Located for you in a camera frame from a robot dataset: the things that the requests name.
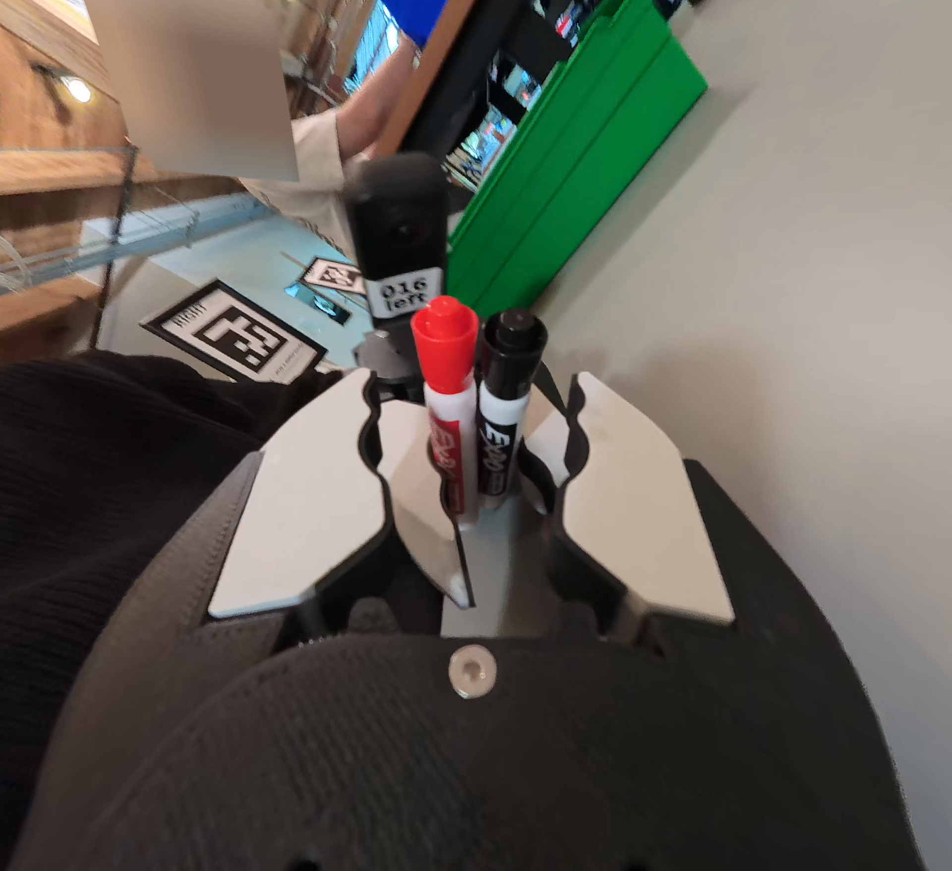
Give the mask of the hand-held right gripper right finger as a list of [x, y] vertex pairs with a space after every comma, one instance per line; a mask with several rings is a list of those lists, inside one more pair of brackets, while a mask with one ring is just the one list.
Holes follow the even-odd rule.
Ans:
[[598, 625], [653, 615], [731, 625], [735, 611], [680, 450], [589, 372], [572, 380], [554, 589]]

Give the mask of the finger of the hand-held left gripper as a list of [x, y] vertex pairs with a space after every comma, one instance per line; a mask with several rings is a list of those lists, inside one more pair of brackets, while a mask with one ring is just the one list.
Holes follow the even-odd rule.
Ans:
[[422, 574], [458, 608], [475, 599], [457, 521], [449, 513], [445, 479], [430, 453], [429, 416], [405, 401], [382, 404], [383, 449], [378, 473], [389, 488], [394, 524]]
[[551, 511], [557, 488], [565, 483], [568, 426], [558, 410], [528, 410], [519, 448], [523, 495], [541, 515]]

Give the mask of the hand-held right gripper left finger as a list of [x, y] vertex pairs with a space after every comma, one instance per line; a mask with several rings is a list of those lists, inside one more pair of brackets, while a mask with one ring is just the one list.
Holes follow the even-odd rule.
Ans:
[[379, 419], [376, 375], [355, 368], [268, 439], [208, 603], [211, 618], [301, 605], [386, 535]]

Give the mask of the black dry erase marker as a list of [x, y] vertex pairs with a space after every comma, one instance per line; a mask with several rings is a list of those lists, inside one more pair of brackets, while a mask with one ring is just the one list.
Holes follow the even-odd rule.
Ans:
[[482, 328], [476, 439], [479, 491], [486, 509], [500, 508], [509, 492], [547, 340], [543, 322], [523, 308], [496, 313]]

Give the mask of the red dry erase marker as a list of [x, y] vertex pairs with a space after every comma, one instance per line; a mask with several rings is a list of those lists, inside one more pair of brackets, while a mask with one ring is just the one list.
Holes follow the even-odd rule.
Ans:
[[431, 300], [411, 319], [429, 417], [430, 449], [444, 477], [446, 506], [461, 529], [478, 520], [476, 313], [450, 296]]

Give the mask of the small printed tag board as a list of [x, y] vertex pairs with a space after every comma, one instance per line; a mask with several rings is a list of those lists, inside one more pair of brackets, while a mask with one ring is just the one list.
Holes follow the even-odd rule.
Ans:
[[297, 283], [313, 290], [332, 290], [366, 297], [363, 274], [346, 261], [327, 257], [314, 258], [298, 277]]

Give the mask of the large printed tag board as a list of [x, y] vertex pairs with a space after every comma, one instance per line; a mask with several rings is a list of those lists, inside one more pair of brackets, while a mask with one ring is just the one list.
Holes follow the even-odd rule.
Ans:
[[290, 385], [327, 356], [324, 346], [219, 279], [139, 325], [233, 381]]

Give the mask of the brown edged table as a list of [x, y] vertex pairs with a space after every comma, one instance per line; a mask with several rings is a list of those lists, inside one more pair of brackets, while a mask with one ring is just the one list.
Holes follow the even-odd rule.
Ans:
[[556, 27], [571, 1], [447, 0], [378, 155], [423, 151], [445, 158], [466, 136], [467, 118], [486, 91], [497, 54], [543, 84], [574, 52]]

